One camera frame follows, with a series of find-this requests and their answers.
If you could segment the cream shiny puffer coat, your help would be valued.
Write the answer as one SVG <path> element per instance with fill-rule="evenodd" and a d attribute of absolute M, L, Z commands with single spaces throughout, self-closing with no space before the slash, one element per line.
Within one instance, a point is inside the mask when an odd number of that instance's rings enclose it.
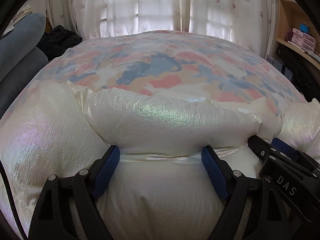
<path fill-rule="evenodd" d="M 222 212 L 200 162 L 212 146 L 233 168 L 256 176 L 251 135 L 279 137 L 319 159 L 319 102 L 273 113 L 266 98 L 216 102 L 190 94 L 93 91 L 52 80 L 24 90 L 1 118 L 1 161 L 25 232 L 51 174 L 88 168 L 111 145 L 120 162 L 98 210 L 115 239 L 204 239 Z"/>

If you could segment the white folded clothes pile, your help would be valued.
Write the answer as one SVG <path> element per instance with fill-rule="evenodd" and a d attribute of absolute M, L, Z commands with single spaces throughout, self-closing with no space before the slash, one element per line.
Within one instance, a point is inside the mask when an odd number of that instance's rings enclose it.
<path fill-rule="evenodd" d="M 13 31 L 14 26 L 18 22 L 20 22 L 25 16 L 32 14 L 33 12 L 34 12 L 34 9 L 30 5 L 24 4 L 16 13 L 16 15 L 13 17 L 13 19 L 10 21 L 3 35 L 7 35 L 7 33 Z"/>

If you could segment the pink storage boxes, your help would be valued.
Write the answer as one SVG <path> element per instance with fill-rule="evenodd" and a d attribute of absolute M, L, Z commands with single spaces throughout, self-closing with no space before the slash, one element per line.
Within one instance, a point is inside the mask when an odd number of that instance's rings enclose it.
<path fill-rule="evenodd" d="M 292 29 L 293 35 L 291 42 L 293 42 L 296 45 L 299 45 L 303 50 L 310 50 L 310 51 L 317 51 L 318 44 L 317 41 L 310 35 L 293 28 Z"/>

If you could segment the pastel patchwork bedspread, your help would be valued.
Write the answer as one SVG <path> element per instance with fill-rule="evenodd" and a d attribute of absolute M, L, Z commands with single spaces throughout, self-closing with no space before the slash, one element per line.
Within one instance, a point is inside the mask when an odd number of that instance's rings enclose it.
<path fill-rule="evenodd" d="M 1 89 L 1 117 L 11 114 L 46 80 L 99 91 L 119 88 L 143 95 L 185 95 L 217 102 L 265 98 L 275 114 L 304 102 L 294 85 L 249 48 L 217 37 L 179 31 L 95 38 L 50 63 L 24 67 Z"/>

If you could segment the wooden bookshelf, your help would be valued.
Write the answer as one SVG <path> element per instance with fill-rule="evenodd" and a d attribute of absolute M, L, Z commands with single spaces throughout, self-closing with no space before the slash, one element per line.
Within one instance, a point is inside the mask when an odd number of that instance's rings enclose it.
<path fill-rule="evenodd" d="M 298 3 L 279 0 L 277 42 L 319 69 L 319 33 Z"/>

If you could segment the white floral curtain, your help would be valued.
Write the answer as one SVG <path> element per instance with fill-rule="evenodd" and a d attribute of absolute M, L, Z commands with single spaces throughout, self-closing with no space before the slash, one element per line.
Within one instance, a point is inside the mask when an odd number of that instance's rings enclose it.
<path fill-rule="evenodd" d="M 46 0 L 53 26 L 83 39 L 175 30 L 270 52 L 278 0 Z"/>

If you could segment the black fuzzy cushion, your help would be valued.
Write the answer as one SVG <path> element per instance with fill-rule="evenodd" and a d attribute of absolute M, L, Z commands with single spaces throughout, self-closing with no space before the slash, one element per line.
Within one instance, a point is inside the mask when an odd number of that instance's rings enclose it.
<path fill-rule="evenodd" d="M 67 49 L 73 48 L 81 42 L 82 37 L 78 34 L 58 25 L 49 33 L 42 35 L 37 48 L 46 55 L 48 61 L 52 61 L 56 57 L 63 55 Z"/>

